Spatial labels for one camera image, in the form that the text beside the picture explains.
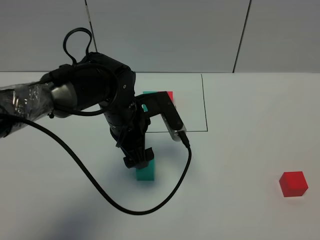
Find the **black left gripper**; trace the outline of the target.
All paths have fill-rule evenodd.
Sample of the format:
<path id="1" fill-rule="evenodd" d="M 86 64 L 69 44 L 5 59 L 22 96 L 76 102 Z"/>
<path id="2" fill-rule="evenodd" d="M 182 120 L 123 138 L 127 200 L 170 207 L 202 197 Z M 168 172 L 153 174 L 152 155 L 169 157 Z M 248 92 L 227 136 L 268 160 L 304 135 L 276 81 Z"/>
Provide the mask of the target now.
<path id="1" fill-rule="evenodd" d="M 124 153 L 127 168 L 144 169 L 154 158 L 152 148 L 145 148 L 145 135 L 151 120 L 146 116 L 141 101 L 133 97 L 119 100 L 104 113 L 116 147 Z"/>

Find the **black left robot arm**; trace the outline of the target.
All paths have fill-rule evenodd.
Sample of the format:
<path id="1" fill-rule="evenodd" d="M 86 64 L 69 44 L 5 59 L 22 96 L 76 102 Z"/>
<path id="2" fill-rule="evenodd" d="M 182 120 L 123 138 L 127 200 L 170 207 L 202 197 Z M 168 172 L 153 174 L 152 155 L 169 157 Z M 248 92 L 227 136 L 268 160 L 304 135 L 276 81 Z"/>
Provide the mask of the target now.
<path id="1" fill-rule="evenodd" d="M 129 66 L 91 52 L 80 62 L 61 65 L 39 81 L 0 89 L 0 135 L 6 137 L 44 116 L 93 117 L 103 114 L 128 168 L 148 166 L 145 147 L 150 120 L 135 95 L 136 74 Z"/>

